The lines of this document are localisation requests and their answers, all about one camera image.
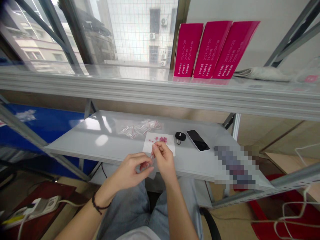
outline left hand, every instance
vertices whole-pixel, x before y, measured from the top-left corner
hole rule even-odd
[[[152,164],[152,160],[144,152],[129,154],[114,174],[106,179],[97,192],[97,196],[99,196],[102,202],[108,202],[109,198],[114,196],[118,191],[137,186],[149,176],[154,167],[149,167],[140,173],[137,173],[136,167],[140,165],[141,170],[149,166],[149,164]]]

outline white shirt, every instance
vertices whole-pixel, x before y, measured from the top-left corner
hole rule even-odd
[[[116,240],[161,240],[150,228],[143,226],[123,234]]]

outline wrist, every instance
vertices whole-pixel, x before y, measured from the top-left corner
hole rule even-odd
[[[110,179],[106,179],[95,195],[95,203],[99,207],[108,206],[113,200],[118,190]]]
[[[164,183],[166,185],[166,188],[176,188],[179,187],[179,182],[177,175],[174,175],[166,180],[164,180]]]

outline blue board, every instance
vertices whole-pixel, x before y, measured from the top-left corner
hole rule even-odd
[[[48,143],[53,142],[54,140],[68,132],[70,129],[72,129],[74,126],[76,126],[78,123],[83,121],[84,116],[83,113],[25,106],[19,104],[7,104],[6,107],[13,114],[22,113],[28,110],[35,110],[36,112],[33,115],[36,119],[25,122],[25,124]],[[20,136],[8,126],[0,127],[0,145],[44,154],[43,151],[41,151],[39,148]],[[79,165],[78,158],[68,156],[66,156],[66,158],[75,166]],[[78,179],[78,177],[76,177],[73,173],[71,173],[68,169],[63,167],[53,158],[47,157],[46,161],[37,161],[37,159],[35,159],[27,162],[28,166],[33,168],[60,176]],[[96,161],[85,160],[84,173],[88,175],[96,166],[96,164]]]

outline jeans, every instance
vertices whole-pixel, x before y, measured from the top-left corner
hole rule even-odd
[[[203,230],[199,206],[197,204],[194,179],[179,177],[180,188],[187,205],[192,223],[203,240]],[[167,192],[158,198],[150,214],[150,202],[145,181],[136,187],[119,191],[108,208],[97,235],[97,240],[115,240],[133,229],[148,226],[161,240],[170,239]]]

